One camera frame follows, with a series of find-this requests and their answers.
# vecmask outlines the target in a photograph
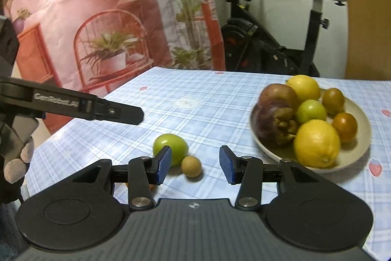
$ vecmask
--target blue plaid tablecloth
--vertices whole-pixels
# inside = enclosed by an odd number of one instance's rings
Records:
[[[252,155],[273,163],[255,144],[248,119],[260,91],[283,83],[280,75],[185,71],[152,68],[111,92],[106,99],[140,106],[145,120],[138,126],[74,119],[36,149],[27,174],[31,195],[99,160],[114,165],[152,154],[159,135],[183,137],[191,155],[198,157],[204,175],[192,181],[175,169],[159,186],[158,198],[229,198],[239,185],[227,183],[218,149],[228,145],[238,156]],[[391,82],[319,79],[323,88],[336,87],[355,101],[372,125],[370,150],[345,170],[325,176],[371,207],[373,229],[364,249],[377,260],[391,257]],[[275,184],[265,184],[262,202],[275,196]],[[127,188],[116,185],[115,197],[127,202]]]

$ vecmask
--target stationary bike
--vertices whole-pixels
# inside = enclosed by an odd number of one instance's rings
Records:
[[[304,74],[319,77],[312,62],[315,54],[319,27],[328,29],[329,20],[322,19],[323,0],[313,0],[304,50],[288,49],[249,13],[245,0],[226,0],[231,3],[231,17],[222,26],[227,71],[272,73],[283,75]],[[347,0],[333,0],[344,6]]]

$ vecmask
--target printed backdrop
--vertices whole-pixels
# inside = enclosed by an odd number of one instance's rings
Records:
[[[213,0],[3,0],[24,79],[100,97],[153,66],[224,69]],[[48,114],[51,133],[70,118]]]

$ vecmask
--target white wall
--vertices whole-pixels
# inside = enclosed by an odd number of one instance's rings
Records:
[[[229,17],[229,3],[215,0],[220,25]],[[312,0],[252,0],[250,12],[262,22],[277,41],[286,47],[304,49]],[[314,57],[321,77],[344,78],[348,45],[347,6],[324,2],[323,18],[328,30],[320,29]]]

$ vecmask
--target blue gripper pad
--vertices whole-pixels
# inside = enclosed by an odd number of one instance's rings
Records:
[[[158,173],[156,174],[156,185],[161,185],[170,169],[171,158],[173,157],[173,151],[171,150],[170,147],[165,146],[160,150],[160,152],[156,155],[156,157],[159,160]]]
[[[224,172],[227,182],[230,184],[235,183],[235,170],[233,167],[233,160],[230,158],[224,147],[220,148],[219,160],[221,169]]]

